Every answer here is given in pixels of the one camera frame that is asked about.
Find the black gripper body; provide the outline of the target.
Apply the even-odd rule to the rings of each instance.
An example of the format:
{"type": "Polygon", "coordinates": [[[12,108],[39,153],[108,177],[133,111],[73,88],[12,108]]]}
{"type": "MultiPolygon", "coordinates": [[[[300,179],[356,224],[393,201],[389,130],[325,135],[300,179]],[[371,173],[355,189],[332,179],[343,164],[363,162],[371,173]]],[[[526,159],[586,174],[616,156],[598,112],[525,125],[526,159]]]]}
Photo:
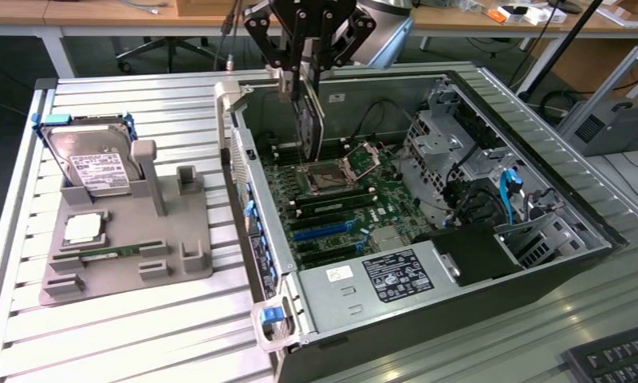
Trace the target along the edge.
{"type": "Polygon", "coordinates": [[[331,14],[332,20],[344,21],[356,9],[356,0],[271,0],[269,6],[285,22],[295,21],[301,13],[309,20],[323,19],[325,14],[331,14]]]}

